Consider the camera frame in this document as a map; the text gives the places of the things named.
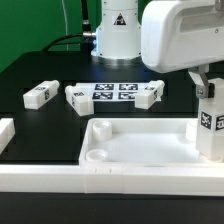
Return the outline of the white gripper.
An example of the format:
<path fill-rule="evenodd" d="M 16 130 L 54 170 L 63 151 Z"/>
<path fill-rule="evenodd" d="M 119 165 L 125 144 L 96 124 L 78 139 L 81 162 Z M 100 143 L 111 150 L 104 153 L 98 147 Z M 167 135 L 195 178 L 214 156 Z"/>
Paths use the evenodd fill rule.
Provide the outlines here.
<path fill-rule="evenodd" d="M 215 0 L 149 2 L 142 16 L 141 56 L 159 73 L 190 68 L 196 96 L 213 98 L 214 84 L 206 74 L 208 64 L 224 60 L 224 12 L 215 9 Z"/>

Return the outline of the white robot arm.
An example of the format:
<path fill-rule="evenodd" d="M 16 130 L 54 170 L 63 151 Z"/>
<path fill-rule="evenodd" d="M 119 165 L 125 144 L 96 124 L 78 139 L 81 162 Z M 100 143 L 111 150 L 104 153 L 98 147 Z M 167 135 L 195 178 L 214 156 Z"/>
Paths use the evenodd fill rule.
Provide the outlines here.
<path fill-rule="evenodd" d="M 151 70 L 187 69 L 199 98 L 213 95 L 206 73 L 224 60 L 224 0 L 101 0 L 102 21 L 92 51 L 95 61 L 117 65 L 136 59 Z"/>

